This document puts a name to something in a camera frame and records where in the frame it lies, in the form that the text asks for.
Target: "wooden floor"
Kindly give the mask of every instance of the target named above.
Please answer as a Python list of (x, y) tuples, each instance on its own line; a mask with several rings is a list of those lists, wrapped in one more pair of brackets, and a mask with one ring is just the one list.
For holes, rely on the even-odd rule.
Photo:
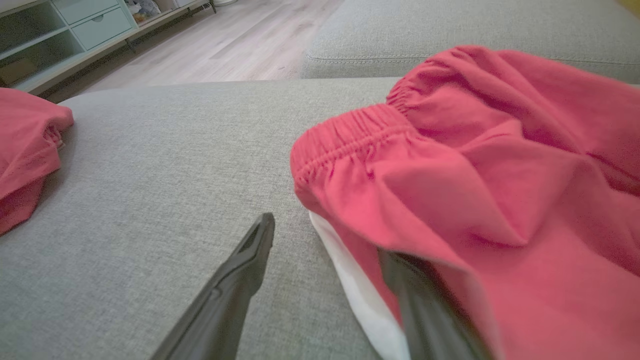
[(308, 43), (343, 0), (238, 0), (202, 10), (49, 94), (154, 85), (298, 78)]

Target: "shelf unit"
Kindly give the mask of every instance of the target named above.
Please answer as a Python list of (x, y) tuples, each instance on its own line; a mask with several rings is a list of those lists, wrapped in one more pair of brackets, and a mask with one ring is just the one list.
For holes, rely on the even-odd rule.
[(137, 24), (124, 0), (37, 0), (0, 13), (0, 86), (39, 94), (191, 7), (156, 0), (159, 15)]

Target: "elastic waistband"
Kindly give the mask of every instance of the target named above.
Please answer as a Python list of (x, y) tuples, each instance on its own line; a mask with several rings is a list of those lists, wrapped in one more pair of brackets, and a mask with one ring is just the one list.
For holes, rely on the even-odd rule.
[(403, 114), (387, 104), (377, 104), (333, 117), (307, 130), (291, 150), (291, 174), (308, 181), (312, 169), (335, 161), (394, 134), (418, 134)]

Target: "light blue drawer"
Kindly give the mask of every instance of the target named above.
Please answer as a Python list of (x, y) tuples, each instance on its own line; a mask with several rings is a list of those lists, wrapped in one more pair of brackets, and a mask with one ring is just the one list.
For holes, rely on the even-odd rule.
[(131, 29), (131, 24), (129, 24), (121, 8), (111, 10), (73, 27), (78, 40), (87, 50), (129, 29)]
[(118, 4), (118, 0), (52, 0), (67, 24), (73, 24)]

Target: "gray couch cushion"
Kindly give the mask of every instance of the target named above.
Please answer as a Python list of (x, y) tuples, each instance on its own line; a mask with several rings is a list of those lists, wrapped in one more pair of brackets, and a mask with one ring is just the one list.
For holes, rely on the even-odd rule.
[(640, 19), (614, 0), (345, 0), (307, 49), (301, 75), (403, 76), (463, 44), (640, 83)]
[(276, 218), (238, 359), (377, 358), (289, 151), (397, 79), (206, 83), (75, 97), (62, 169), (0, 237), (2, 359), (146, 359), (263, 211)]

